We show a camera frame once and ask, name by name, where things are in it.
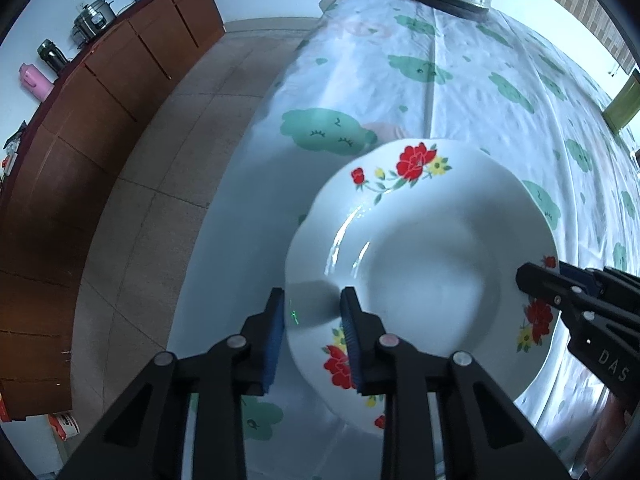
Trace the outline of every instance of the tile floor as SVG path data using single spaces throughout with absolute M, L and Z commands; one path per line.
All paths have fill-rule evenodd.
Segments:
M 257 105 L 305 30 L 226 34 L 153 118 L 113 187 L 84 268 L 72 343 L 87 434 L 166 345 L 207 207 Z M 68 441 L 72 452 L 78 436 Z

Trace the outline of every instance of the plate center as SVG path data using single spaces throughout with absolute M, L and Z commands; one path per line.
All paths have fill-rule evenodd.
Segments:
M 356 289 L 367 291 L 363 308 L 423 352 L 474 352 L 500 300 L 497 261 L 481 239 L 451 218 L 396 226 L 362 261 Z

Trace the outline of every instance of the human hand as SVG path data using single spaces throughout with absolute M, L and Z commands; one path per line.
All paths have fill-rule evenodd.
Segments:
M 611 451 L 620 441 L 630 420 L 629 412 L 624 409 L 616 397 L 609 393 L 604 410 L 602 410 L 596 425 L 596 431 L 587 448 L 586 466 L 590 476 L 595 475 L 605 463 Z

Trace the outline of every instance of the kettle base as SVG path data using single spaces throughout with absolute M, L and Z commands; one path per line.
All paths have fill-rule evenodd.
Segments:
M 474 22 L 483 22 L 489 13 L 488 7 L 481 7 L 463 0 L 417 0 L 418 2 L 442 10 L 453 16 L 472 20 Z

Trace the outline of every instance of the baseboard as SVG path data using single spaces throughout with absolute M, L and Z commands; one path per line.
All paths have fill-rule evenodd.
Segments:
M 319 18 L 253 18 L 226 22 L 227 32 L 246 32 L 249 30 L 311 30 L 318 24 Z

